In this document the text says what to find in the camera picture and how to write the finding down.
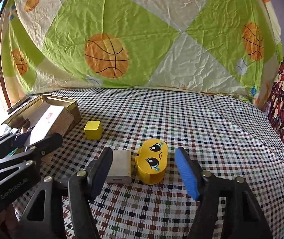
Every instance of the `blue gripper pad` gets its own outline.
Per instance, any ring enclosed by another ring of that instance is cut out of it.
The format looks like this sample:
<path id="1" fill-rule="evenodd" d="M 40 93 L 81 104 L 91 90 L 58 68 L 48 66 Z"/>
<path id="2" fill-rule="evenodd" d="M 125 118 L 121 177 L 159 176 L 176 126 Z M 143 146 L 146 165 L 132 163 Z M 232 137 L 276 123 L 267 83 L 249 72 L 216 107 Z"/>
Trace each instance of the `blue gripper pad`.
<path id="1" fill-rule="evenodd" d="M 182 180 L 187 194 L 196 201 L 199 196 L 197 190 L 197 180 L 190 165 L 188 164 L 182 151 L 179 148 L 175 150 L 175 163 L 177 165 L 180 175 L 182 176 Z"/>

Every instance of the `cartoon eye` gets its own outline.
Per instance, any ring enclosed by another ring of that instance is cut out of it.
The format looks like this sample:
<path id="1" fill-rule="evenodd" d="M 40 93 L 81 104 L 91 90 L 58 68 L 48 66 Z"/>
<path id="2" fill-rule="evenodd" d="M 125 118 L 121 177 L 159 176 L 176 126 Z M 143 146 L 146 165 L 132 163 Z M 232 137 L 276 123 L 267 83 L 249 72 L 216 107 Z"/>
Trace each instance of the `cartoon eye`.
<path id="1" fill-rule="evenodd" d="M 151 147 L 149 147 L 149 149 L 153 152 L 158 152 L 158 151 L 161 150 L 161 145 L 156 143 L 156 144 L 152 145 Z"/>
<path id="2" fill-rule="evenodd" d="M 146 160 L 147 160 L 147 162 L 149 163 L 149 165 L 151 166 L 152 169 L 158 167 L 158 160 L 156 158 L 150 157 Z"/>

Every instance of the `cartoon face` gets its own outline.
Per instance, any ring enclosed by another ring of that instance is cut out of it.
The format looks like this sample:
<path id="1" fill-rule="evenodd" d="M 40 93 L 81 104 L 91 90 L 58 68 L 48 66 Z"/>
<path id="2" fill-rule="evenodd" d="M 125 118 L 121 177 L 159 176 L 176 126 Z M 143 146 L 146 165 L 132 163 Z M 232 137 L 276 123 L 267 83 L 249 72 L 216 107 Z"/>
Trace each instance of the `cartoon face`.
<path id="1" fill-rule="evenodd" d="M 167 144 L 158 139 L 146 140 L 139 150 L 138 166 L 149 174 L 165 170 L 167 165 Z"/>

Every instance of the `white charger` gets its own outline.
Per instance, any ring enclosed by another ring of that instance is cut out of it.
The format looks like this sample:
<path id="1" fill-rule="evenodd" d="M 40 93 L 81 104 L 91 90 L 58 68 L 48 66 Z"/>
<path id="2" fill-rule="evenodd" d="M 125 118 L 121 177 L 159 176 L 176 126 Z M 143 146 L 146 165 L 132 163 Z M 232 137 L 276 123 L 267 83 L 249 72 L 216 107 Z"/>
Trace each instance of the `white charger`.
<path id="1" fill-rule="evenodd" d="M 113 161 L 106 177 L 107 183 L 131 183 L 131 151 L 113 150 Z"/>

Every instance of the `yellow cube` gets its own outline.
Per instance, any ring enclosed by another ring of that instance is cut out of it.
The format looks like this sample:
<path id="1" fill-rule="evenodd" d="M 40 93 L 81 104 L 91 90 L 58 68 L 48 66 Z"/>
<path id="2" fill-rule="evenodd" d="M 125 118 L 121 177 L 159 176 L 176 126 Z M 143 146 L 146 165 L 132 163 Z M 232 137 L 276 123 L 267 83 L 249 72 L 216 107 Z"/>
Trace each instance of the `yellow cube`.
<path id="1" fill-rule="evenodd" d="M 89 140 L 100 140 L 102 135 L 101 121 L 88 121 L 84 127 L 85 137 Z"/>

